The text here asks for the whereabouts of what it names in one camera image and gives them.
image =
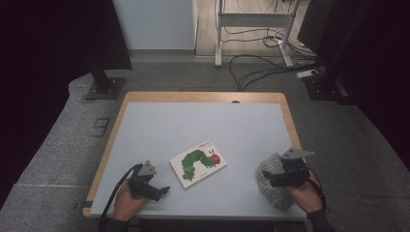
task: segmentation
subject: wooden table edge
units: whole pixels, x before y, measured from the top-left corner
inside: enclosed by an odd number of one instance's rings
[[[298,134],[293,123],[292,115],[283,93],[237,93],[237,92],[128,92],[124,97],[111,135],[106,144],[102,160],[97,170],[92,186],[90,187],[82,214],[90,217],[91,205],[97,194],[100,180],[105,170],[105,165],[111,153],[112,145],[123,119],[129,102],[242,102],[242,103],[279,103],[283,113],[291,144],[294,148],[301,149]]]

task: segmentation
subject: metal rack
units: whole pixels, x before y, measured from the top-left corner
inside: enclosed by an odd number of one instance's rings
[[[222,65],[222,44],[221,44],[221,28],[222,27],[282,27],[285,28],[283,40],[279,41],[279,49],[287,67],[293,67],[293,62],[290,58],[290,49],[287,45],[290,31],[293,26],[293,21],[296,17],[296,12],[299,7],[299,1],[295,0],[292,10],[288,14],[226,14],[222,10],[224,0],[220,0],[218,11],[218,35],[215,51],[215,66]]]

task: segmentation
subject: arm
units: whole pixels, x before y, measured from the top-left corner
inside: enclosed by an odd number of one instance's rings
[[[128,181],[124,181],[115,197],[114,215],[106,221],[100,232],[120,232],[127,229],[129,220],[133,218],[148,199],[133,198]]]
[[[319,186],[318,181],[311,175],[311,179]],[[315,232],[333,232],[334,227],[326,218],[326,211],[323,209],[322,201],[314,187],[308,182],[304,182],[300,187],[288,187],[296,203],[307,213],[307,218],[313,225]]]

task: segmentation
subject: floor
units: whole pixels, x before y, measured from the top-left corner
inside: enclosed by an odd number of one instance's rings
[[[90,74],[73,81],[66,107],[0,212],[0,231],[97,231],[96,221],[81,213],[82,204],[125,94],[235,92],[229,68],[243,76],[272,67],[255,59],[236,60],[231,67],[228,62],[216,69],[212,58],[186,51],[136,53],[133,71],[107,71],[127,78],[116,101],[84,99],[93,83]],[[311,101],[295,72],[267,76],[245,91],[286,96],[302,147],[317,154],[307,163],[321,179],[337,231],[410,231],[410,173],[357,106]],[[96,127],[106,119],[106,130]]]

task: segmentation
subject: children's book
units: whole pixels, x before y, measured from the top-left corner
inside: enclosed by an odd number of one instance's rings
[[[210,140],[169,161],[185,189],[226,166],[226,160]]]

